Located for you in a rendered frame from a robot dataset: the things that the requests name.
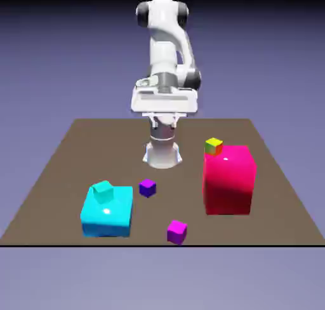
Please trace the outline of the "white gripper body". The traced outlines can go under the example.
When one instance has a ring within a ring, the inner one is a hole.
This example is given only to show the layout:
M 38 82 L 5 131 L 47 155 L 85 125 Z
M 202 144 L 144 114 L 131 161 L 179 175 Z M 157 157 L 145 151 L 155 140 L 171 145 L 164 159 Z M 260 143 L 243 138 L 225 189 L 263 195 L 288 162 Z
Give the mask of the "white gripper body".
M 159 93 L 156 86 L 134 87 L 131 110 L 141 113 L 196 113 L 197 92 L 171 88 L 171 93 Z

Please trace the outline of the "small yellow-green cube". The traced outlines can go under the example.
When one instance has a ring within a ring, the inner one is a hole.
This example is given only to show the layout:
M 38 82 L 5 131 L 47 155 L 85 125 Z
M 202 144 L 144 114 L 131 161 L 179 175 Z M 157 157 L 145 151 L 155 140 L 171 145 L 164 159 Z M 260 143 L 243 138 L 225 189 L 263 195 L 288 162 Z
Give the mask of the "small yellow-green cube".
M 205 141 L 204 151 L 206 154 L 218 155 L 223 148 L 223 141 L 215 137 L 211 137 Z

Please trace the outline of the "small purple cube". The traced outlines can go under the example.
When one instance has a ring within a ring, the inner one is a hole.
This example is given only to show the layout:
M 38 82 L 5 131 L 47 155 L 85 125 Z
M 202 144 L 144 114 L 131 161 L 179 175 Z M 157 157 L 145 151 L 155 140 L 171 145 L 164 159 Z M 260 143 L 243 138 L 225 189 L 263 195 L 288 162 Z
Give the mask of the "small purple cube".
M 139 193 L 146 198 L 156 193 L 156 182 L 150 179 L 144 179 L 138 184 Z

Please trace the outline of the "small teal cube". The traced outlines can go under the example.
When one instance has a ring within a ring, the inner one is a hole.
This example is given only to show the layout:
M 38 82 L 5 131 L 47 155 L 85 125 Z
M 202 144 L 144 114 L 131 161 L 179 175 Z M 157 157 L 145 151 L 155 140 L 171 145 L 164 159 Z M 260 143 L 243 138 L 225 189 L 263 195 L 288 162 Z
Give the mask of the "small teal cube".
M 114 199 L 114 186 L 107 180 L 93 184 L 93 195 L 100 204 L 108 203 Z

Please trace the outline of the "small magenta cube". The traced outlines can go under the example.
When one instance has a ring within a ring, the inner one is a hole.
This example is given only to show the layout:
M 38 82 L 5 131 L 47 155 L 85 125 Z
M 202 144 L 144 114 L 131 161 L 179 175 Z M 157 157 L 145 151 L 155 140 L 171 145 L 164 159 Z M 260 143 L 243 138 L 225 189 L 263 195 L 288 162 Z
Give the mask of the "small magenta cube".
M 167 241 L 181 245 L 187 236 L 188 225 L 178 220 L 172 220 L 167 228 Z

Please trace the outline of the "large pink box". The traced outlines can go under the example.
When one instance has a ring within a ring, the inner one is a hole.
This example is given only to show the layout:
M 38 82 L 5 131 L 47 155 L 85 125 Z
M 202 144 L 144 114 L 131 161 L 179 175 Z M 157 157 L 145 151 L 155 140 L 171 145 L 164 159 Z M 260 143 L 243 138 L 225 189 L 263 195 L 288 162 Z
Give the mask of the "large pink box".
M 204 155 L 202 196 L 207 215 L 249 215 L 257 165 L 246 145 Z

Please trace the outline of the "large cyan box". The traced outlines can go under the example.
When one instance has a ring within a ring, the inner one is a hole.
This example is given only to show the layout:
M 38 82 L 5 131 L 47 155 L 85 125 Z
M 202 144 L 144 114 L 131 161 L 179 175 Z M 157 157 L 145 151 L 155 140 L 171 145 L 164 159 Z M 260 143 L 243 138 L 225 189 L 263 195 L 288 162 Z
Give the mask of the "large cyan box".
M 128 237 L 133 211 L 133 188 L 114 186 L 114 199 L 100 204 L 89 188 L 81 210 L 83 234 L 87 237 Z

